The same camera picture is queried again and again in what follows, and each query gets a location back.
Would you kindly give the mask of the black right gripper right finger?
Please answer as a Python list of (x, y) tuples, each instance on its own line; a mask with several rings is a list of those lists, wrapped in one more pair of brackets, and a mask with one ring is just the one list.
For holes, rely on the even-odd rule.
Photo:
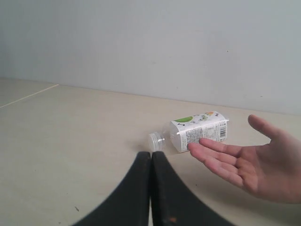
[(152, 154), (150, 199), (155, 226), (232, 225), (191, 192), (163, 152)]

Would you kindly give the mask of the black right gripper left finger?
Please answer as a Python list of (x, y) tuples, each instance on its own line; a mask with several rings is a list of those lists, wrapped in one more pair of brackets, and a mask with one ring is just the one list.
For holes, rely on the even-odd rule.
[(116, 189), (76, 226), (147, 226), (151, 155), (139, 152)]

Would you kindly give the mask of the person's open hand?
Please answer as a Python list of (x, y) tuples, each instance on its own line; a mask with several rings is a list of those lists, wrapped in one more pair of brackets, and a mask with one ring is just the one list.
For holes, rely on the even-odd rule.
[(252, 114), (248, 123), (270, 142), (237, 146), (201, 138), (199, 143), (189, 143), (188, 150), (212, 173), (257, 198), (300, 203), (300, 140)]

